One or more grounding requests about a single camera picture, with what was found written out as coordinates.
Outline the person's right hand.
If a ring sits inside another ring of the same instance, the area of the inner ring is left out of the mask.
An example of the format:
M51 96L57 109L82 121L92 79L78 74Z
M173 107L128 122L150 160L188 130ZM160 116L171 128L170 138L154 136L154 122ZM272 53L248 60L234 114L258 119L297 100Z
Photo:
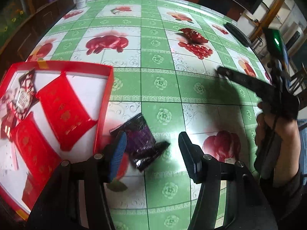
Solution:
M264 113L271 113L277 118L287 120L297 119L299 106L294 104L278 104L273 105L268 102L262 102L262 110ZM265 137L258 147L254 168L262 177L268 177L277 163L281 149L281 137L275 132L275 128L265 126Z

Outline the person's right forearm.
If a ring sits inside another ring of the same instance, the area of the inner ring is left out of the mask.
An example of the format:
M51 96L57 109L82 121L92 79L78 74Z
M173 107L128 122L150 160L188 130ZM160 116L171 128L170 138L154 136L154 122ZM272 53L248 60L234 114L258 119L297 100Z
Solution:
M306 186L299 161L280 157L272 177L260 180L278 229L306 229Z

